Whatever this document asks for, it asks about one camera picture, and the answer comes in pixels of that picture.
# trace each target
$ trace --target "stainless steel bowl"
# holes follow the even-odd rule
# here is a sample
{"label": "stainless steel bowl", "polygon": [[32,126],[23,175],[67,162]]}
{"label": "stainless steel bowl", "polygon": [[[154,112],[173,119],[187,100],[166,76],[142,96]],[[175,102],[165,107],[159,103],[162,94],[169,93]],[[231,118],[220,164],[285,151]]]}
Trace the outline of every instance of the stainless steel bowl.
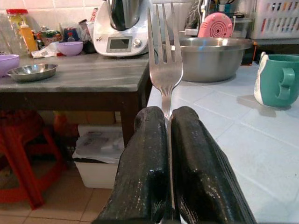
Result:
{"label": "stainless steel bowl", "polygon": [[183,80],[218,82],[231,78],[241,65],[245,49],[250,48],[252,44],[253,41],[249,39],[181,39]]}
{"label": "stainless steel bowl", "polygon": [[33,82],[55,75],[57,64],[33,64],[10,70],[7,74],[17,82]]}

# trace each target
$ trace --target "red plastic stool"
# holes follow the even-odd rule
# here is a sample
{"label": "red plastic stool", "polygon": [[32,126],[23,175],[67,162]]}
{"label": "red plastic stool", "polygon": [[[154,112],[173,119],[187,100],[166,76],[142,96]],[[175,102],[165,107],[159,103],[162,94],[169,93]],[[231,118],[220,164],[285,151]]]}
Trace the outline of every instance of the red plastic stool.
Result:
{"label": "red plastic stool", "polygon": [[[26,145],[41,134],[47,144]],[[32,209],[43,205],[42,192],[60,177],[66,166],[41,116],[35,111],[0,111],[0,152],[4,153],[19,181],[18,188],[0,190],[0,203],[28,199]],[[53,154],[57,161],[38,179],[31,169],[28,154]]]}

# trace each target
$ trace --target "lavender bowl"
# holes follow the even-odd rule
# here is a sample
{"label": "lavender bowl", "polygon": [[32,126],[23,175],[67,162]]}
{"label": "lavender bowl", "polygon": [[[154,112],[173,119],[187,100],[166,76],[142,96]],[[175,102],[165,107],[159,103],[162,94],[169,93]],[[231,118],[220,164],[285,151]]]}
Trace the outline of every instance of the lavender bowl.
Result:
{"label": "lavender bowl", "polygon": [[80,54],[83,49],[83,42],[63,42],[57,44],[58,50],[66,56],[75,56]]}
{"label": "lavender bowl", "polygon": [[18,55],[0,55],[0,77],[6,76],[11,69],[19,67]]}

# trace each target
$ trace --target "ceramic mug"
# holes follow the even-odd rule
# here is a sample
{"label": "ceramic mug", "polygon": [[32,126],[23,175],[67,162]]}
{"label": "ceramic mug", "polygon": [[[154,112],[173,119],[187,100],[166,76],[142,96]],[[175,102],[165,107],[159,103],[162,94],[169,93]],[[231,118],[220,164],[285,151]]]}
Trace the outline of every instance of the ceramic mug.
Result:
{"label": "ceramic mug", "polygon": [[299,56],[262,53],[254,96],[263,105],[290,106],[299,95]]}

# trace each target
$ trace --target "kitchen counter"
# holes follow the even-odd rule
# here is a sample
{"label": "kitchen counter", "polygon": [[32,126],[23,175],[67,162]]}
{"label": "kitchen counter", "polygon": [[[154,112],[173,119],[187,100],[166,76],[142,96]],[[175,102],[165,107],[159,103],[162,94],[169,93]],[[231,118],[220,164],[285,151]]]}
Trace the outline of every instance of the kitchen counter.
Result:
{"label": "kitchen counter", "polygon": [[[257,68],[242,66],[225,82],[182,81],[172,107],[197,112],[228,156],[259,223],[299,223],[299,99],[287,109],[260,105],[253,96]],[[153,105],[161,107],[155,88]]]}
{"label": "kitchen counter", "polygon": [[21,65],[33,63],[58,64],[56,75],[30,83],[0,78],[0,110],[118,111],[124,143],[128,143],[135,116],[146,107],[150,95],[148,55],[21,59]]}

